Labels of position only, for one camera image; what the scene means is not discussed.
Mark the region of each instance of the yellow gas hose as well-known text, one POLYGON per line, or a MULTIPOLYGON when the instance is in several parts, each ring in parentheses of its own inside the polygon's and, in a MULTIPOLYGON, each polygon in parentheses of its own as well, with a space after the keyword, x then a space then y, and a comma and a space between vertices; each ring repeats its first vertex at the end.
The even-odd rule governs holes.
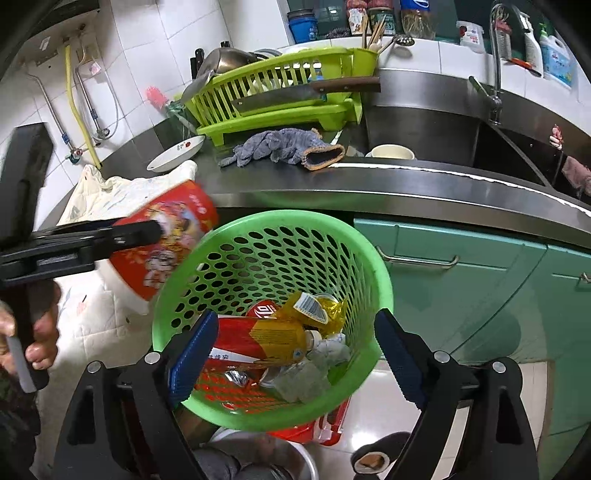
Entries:
POLYGON ((72 114, 74 118, 76 118, 76 122, 78 122, 78 126, 82 131, 82 135, 84 136, 84 141, 86 142, 86 146, 88 148, 88 152, 92 157, 92 163, 95 164, 95 167, 100 170, 100 160, 98 155, 96 154, 95 146, 92 143, 92 139, 78 113, 78 109, 76 108, 76 104, 74 103, 74 96, 72 95, 72 61, 70 60, 70 50, 71 47, 66 45, 66 92, 68 94, 68 103, 70 104, 70 109, 72 110, 72 114))

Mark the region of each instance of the finger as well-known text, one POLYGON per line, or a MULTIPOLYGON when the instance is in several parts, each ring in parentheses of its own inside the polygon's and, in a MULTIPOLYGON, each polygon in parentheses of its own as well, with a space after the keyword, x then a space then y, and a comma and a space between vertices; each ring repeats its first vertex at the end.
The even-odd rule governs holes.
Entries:
POLYGON ((6 337, 0 335, 0 355, 6 355, 9 353, 8 344, 6 343, 6 337))
POLYGON ((14 359, 10 353, 0 355, 0 366, 10 375, 15 375, 17 373, 17 368, 14 365, 14 359))
POLYGON ((52 312, 49 312, 34 323, 33 338, 36 342, 57 342, 60 334, 56 328, 56 317, 57 315, 54 316, 52 312))
POLYGON ((61 287, 56 282, 54 282, 53 283, 53 290, 54 290, 53 303, 54 303, 54 305, 56 306, 56 309, 57 309, 57 304, 61 300, 61 287))
POLYGON ((54 361, 55 361, 55 357, 54 358, 46 358, 45 360, 42 360, 41 362, 33 362, 33 368, 35 370, 47 370, 49 367, 51 367, 53 365, 54 361))
POLYGON ((17 326, 12 315, 9 315, 0 307, 0 335, 14 336, 17 332, 17 326))
POLYGON ((45 359, 51 359, 51 363, 56 359, 57 346, 55 342, 34 343, 27 347, 25 357, 31 363, 41 362, 45 359))
POLYGON ((53 305, 49 312, 37 320, 33 325, 33 338, 37 342, 57 341, 59 333, 56 329, 58 308, 57 303, 61 298, 61 288, 57 283, 53 283, 54 297, 53 305))

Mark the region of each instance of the white bowl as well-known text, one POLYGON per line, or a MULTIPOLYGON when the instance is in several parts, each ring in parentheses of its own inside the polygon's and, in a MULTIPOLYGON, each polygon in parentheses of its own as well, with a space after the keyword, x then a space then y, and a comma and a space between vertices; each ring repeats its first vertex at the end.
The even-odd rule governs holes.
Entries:
POLYGON ((320 480, 312 455, 303 445, 266 433, 240 432, 220 428, 210 440, 213 446, 242 463, 274 463, 285 468, 294 480, 320 480))
POLYGON ((402 145, 385 144, 375 147, 370 154, 373 158, 396 158, 399 160, 415 160, 414 152, 402 145))
POLYGON ((170 147, 166 152, 162 152, 158 157, 150 162, 147 170, 154 173, 165 173, 178 167, 181 163, 197 154, 205 142, 205 135, 192 137, 183 140, 175 146, 170 147))

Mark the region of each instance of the gray dish towel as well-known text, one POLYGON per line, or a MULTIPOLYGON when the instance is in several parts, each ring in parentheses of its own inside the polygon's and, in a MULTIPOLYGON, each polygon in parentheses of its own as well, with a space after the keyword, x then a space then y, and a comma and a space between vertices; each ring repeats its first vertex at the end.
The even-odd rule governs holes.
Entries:
POLYGON ((322 141, 318 130, 300 130, 284 128, 279 131, 267 130, 250 137, 244 145, 234 148, 234 155, 221 160, 218 165, 227 167, 236 163, 245 167, 251 160, 270 157, 271 161, 280 161, 289 165, 301 163, 308 170, 319 170, 345 156, 342 145, 330 145, 322 141))
POLYGON ((567 157, 562 173, 578 191, 591 196, 591 171, 573 157, 567 157))

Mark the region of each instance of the cleaver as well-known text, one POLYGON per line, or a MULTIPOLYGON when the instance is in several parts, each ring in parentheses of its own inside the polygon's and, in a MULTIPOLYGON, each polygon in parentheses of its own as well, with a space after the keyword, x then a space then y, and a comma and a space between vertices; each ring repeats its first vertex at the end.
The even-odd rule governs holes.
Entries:
POLYGON ((259 110, 284 103, 307 100, 326 101, 327 93, 336 92, 380 92, 379 77, 344 77, 278 88, 232 100, 233 107, 240 113, 259 110))

